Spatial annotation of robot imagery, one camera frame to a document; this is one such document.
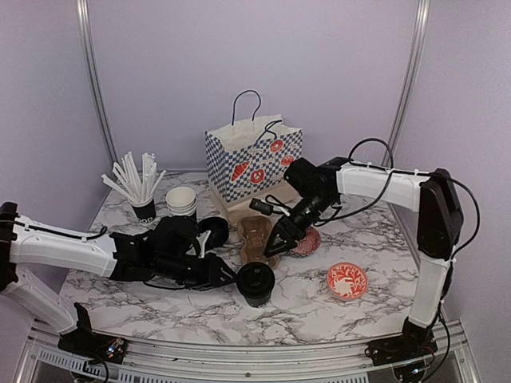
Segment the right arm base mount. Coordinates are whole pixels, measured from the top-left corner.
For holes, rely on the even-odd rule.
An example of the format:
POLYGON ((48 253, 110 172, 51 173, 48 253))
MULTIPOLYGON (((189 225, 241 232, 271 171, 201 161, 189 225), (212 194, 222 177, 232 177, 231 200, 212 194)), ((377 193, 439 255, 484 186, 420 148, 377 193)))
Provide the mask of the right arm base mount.
POLYGON ((415 338, 399 335, 368 342, 364 353, 372 360, 373 366, 380 366, 427 355, 434 356, 437 351, 437 343, 431 336, 420 343, 415 338))

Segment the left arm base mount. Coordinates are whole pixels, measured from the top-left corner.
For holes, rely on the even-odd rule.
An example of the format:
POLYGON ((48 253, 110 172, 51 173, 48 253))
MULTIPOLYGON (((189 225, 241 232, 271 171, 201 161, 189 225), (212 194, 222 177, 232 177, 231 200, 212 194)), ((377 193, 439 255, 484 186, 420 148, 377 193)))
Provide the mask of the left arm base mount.
POLYGON ((73 305, 77 311, 75 329, 67 334, 60 334, 57 347, 70 353, 92 357, 97 362, 111 361, 121 364, 128 341, 93 331, 87 309, 77 302, 73 305))

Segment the black cup lid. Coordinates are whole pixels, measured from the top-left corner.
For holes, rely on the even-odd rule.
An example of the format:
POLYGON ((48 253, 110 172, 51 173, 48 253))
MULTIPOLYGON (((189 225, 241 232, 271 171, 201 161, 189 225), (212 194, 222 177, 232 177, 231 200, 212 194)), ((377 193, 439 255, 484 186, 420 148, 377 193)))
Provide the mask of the black cup lid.
POLYGON ((274 271, 265 263, 247 263, 237 273, 237 288, 253 292, 273 290, 275 286, 274 271))

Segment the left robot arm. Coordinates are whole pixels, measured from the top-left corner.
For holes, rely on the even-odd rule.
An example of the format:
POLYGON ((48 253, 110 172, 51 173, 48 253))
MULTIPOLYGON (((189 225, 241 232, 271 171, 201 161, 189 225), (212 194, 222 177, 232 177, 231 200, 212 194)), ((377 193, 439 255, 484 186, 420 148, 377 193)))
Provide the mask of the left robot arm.
POLYGON ((69 231, 19 215, 17 204, 1 206, 1 292, 48 323, 84 355, 101 348, 88 314, 60 297, 27 269, 42 264, 82 270, 118 282, 162 277, 178 290, 210 290, 230 285, 236 273, 213 248, 221 235, 202 229, 187 216, 164 217, 146 232, 127 235, 69 231))

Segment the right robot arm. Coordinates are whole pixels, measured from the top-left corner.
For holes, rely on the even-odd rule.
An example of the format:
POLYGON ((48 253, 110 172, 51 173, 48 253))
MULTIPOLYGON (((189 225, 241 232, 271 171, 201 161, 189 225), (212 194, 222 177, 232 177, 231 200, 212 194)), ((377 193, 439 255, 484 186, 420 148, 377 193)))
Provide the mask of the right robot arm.
POLYGON ((315 223, 326 225, 349 218, 348 214, 322 217, 343 195, 369 199, 372 205, 383 202, 393 215, 408 211, 417 216, 416 239, 409 245, 415 251, 418 284, 410 313, 395 342, 401 356, 413 357, 426 345, 440 317, 458 252, 475 239, 470 236, 466 242, 460 241, 464 214, 456 189, 462 188, 470 197, 473 192, 444 168, 432 172, 402 170, 393 163, 386 167, 360 163, 352 156, 335 157, 321 165, 298 158, 283 178, 301 200, 284 209, 272 228, 264 249, 268 258, 296 248, 315 223))

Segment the black paper coffee cup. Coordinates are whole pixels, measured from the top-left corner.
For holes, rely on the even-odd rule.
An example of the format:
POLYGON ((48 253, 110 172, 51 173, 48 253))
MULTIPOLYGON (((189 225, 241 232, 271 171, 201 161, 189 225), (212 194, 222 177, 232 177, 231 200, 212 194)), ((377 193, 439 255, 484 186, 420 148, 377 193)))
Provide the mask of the black paper coffee cup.
POLYGON ((240 293, 244 297, 246 303, 251 307, 261 307, 267 304, 272 295, 272 290, 265 290, 262 292, 253 292, 248 290, 241 290, 240 293))

